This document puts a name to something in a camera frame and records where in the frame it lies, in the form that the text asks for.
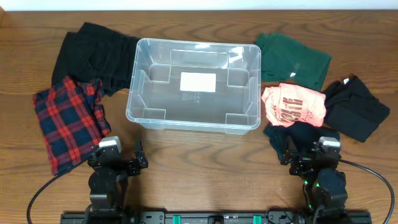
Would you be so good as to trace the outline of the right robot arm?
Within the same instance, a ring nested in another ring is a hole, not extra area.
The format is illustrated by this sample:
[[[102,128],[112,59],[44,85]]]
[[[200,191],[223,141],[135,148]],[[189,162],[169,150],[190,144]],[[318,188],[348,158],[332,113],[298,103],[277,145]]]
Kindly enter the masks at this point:
[[[298,150],[289,136],[280,162],[289,173],[303,179],[303,192],[311,212],[329,216],[344,209],[348,198],[346,176],[338,171],[341,144],[322,136],[310,149]]]

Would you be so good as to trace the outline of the red navy plaid shirt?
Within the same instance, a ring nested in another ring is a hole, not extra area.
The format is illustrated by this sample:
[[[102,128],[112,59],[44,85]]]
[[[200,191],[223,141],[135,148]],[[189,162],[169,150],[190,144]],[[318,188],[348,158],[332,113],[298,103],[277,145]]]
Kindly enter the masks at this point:
[[[93,146],[111,132],[101,99],[102,81],[77,82],[67,76],[33,94],[53,175],[89,158]]]

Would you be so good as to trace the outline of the clear plastic storage bin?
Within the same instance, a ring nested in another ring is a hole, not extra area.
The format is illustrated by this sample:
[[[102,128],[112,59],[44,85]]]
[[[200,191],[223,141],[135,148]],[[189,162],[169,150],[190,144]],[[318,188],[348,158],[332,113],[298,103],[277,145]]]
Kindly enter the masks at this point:
[[[215,73],[216,91],[180,91],[182,72]],[[126,106],[147,129],[246,134],[261,123],[261,50],[144,38],[137,43]]]

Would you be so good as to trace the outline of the black sweater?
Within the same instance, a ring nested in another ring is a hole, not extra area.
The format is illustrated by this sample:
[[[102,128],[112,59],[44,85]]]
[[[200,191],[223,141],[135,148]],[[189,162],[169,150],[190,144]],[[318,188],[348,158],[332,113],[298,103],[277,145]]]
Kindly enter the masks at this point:
[[[365,142],[391,111],[357,76],[333,82],[323,94],[324,123],[359,142]]]

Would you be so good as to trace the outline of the dark green garment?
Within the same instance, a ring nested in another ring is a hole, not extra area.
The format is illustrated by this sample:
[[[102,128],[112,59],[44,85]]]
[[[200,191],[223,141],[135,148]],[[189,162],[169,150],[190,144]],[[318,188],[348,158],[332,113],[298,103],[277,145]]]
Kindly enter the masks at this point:
[[[293,80],[306,88],[321,90],[331,62],[330,55],[274,32],[260,34],[255,44],[261,50],[262,81]]]

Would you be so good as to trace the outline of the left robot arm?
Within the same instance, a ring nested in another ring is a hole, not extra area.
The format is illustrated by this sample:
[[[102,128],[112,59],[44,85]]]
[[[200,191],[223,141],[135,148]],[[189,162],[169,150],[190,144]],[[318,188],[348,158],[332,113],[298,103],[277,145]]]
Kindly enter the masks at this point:
[[[134,157],[123,159],[121,143],[117,136],[104,138],[94,147],[88,165],[94,169],[88,185],[92,209],[87,213],[89,220],[96,217],[124,219],[124,198],[128,178],[139,175],[149,166],[140,140],[135,142]]]

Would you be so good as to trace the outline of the black pants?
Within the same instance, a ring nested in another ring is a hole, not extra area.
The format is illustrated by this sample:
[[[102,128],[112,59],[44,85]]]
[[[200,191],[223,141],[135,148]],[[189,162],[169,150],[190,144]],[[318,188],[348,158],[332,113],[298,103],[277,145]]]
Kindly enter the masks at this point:
[[[139,38],[98,24],[85,22],[77,32],[67,32],[52,74],[52,85],[66,76],[88,83],[100,79],[112,96],[129,88]]]

